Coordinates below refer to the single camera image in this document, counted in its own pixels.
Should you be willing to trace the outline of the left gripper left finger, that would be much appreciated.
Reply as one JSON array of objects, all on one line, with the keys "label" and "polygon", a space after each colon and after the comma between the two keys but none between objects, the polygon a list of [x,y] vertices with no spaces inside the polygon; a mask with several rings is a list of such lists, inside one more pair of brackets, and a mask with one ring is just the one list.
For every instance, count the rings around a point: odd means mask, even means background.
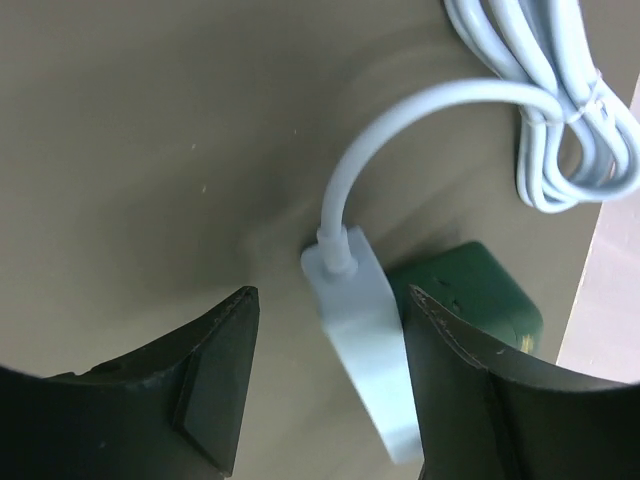
[{"label": "left gripper left finger", "polygon": [[259,325],[244,286],[199,318],[88,372],[1,371],[5,479],[226,479]]}]

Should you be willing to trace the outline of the light blue power strip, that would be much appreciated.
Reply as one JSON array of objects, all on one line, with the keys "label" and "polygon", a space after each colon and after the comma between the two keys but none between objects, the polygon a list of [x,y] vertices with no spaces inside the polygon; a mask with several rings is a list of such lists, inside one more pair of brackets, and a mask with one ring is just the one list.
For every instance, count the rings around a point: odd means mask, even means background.
[{"label": "light blue power strip", "polygon": [[389,457],[422,457],[420,432],[396,298],[363,231],[317,233],[301,255],[322,328]]}]

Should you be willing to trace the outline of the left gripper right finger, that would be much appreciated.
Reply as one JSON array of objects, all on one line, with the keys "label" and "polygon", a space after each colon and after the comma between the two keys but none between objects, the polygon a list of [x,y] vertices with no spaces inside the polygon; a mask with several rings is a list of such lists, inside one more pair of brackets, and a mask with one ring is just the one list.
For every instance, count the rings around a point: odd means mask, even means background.
[{"label": "left gripper right finger", "polygon": [[403,329],[421,478],[638,478],[638,384],[526,354],[415,286]]}]

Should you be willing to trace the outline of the dark green cube adapter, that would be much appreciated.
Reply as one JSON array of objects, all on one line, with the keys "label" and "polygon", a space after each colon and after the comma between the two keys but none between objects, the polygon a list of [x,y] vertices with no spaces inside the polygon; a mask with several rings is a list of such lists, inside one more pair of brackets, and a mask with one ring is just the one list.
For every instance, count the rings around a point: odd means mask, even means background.
[{"label": "dark green cube adapter", "polygon": [[416,258],[387,273],[398,309],[410,285],[457,317],[528,354],[537,352],[543,317],[513,277],[477,241]]}]

